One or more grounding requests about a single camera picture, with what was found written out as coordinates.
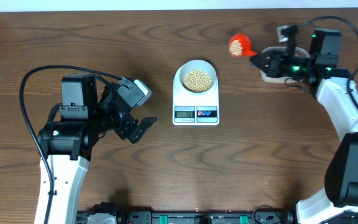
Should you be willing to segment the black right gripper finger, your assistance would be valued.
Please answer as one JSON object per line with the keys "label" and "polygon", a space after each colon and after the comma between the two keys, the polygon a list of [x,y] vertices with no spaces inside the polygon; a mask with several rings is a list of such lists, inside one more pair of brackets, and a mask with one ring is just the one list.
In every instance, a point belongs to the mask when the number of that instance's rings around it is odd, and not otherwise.
{"label": "black right gripper finger", "polygon": [[251,56],[250,62],[253,64],[265,63],[266,60],[273,59],[273,58],[280,58],[281,55],[282,53],[279,51],[262,52],[257,55]]}
{"label": "black right gripper finger", "polygon": [[267,77],[274,77],[274,72],[270,70],[270,64],[272,63],[271,58],[251,58],[250,62],[252,65],[255,65],[259,70],[263,71]]}

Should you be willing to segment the red measuring scoop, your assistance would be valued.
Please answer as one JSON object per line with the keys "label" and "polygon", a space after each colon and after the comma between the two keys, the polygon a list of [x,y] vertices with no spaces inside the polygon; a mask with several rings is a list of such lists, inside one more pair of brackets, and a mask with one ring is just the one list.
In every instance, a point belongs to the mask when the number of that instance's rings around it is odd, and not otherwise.
{"label": "red measuring scoop", "polygon": [[229,41],[229,52],[234,57],[252,57],[257,55],[252,50],[251,39],[245,34],[235,34]]}

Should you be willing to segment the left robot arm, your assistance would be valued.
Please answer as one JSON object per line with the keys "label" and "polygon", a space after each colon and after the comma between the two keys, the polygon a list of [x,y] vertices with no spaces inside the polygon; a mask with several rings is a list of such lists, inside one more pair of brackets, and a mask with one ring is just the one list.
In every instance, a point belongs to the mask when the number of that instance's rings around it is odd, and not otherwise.
{"label": "left robot arm", "polygon": [[130,112],[151,94],[129,77],[116,83],[94,74],[62,78],[62,102],[51,109],[37,138],[47,166],[40,168],[36,223],[75,222],[93,146],[109,131],[137,143],[157,118],[138,120]]}

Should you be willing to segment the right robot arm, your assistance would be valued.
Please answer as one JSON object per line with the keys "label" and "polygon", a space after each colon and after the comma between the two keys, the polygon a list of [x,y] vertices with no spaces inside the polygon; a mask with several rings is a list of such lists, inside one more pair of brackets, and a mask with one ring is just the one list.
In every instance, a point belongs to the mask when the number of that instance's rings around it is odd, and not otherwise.
{"label": "right robot arm", "polygon": [[342,217],[358,218],[358,92],[352,74],[339,68],[341,33],[315,29],[309,56],[297,57],[297,26],[277,29],[285,50],[271,48],[250,62],[271,79],[305,83],[328,113],[340,145],[328,166],[324,187],[283,214],[282,223],[328,223]]}

